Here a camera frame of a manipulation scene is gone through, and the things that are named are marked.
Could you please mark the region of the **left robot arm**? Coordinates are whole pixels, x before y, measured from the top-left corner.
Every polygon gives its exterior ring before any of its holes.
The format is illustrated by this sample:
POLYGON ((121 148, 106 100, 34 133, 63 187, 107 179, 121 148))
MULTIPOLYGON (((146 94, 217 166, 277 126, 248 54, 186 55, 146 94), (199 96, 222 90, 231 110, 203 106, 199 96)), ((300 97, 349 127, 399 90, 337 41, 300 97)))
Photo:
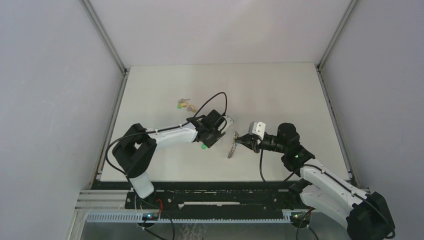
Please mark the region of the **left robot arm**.
POLYGON ((108 150, 117 161, 121 171, 134 192, 137 202, 149 209, 157 196, 147 170, 156 151, 177 144, 202 143, 211 148, 226 133, 234 120, 213 109, 207 115, 192 116, 180 125, 148 130, 141 124, 133 124, 126 133, 109 144, 108 150))

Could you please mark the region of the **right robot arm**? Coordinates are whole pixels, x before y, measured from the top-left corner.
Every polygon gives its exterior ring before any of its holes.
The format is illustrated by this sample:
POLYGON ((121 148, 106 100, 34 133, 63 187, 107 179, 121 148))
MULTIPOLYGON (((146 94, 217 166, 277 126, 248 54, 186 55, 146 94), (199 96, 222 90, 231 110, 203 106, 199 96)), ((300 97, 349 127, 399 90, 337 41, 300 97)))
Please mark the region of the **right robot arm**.
POLYGON ((289 203, 317 210, 345 228, 352 240, 384 240, 396 237, 396 227, 385 198, 378 192, 368 193, 343 180, 301 145, 300 135, 292 123, 278 126, 276 135, 266 133, 260 121, 250 124, 248 133, 234 138, 255 153, 281 153, 284 167, 300 177, 291 187, 289 203))

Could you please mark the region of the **metal chain keyring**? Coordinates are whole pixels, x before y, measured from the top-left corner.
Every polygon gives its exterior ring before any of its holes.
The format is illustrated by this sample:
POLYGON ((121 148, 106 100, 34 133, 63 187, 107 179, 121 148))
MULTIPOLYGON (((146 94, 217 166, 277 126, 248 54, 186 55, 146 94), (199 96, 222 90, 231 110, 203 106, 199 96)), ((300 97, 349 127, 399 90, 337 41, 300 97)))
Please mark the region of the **metal chain keyring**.
POLYGON ((236 142, 236 139, 239 137, 239 133, 237 131, 234 131, 233 133, 233 139, 232 139, 232 145, 228 152, 227 158, 231 159, 234 156, 234 153, 236 151, 238 143, 236 142))

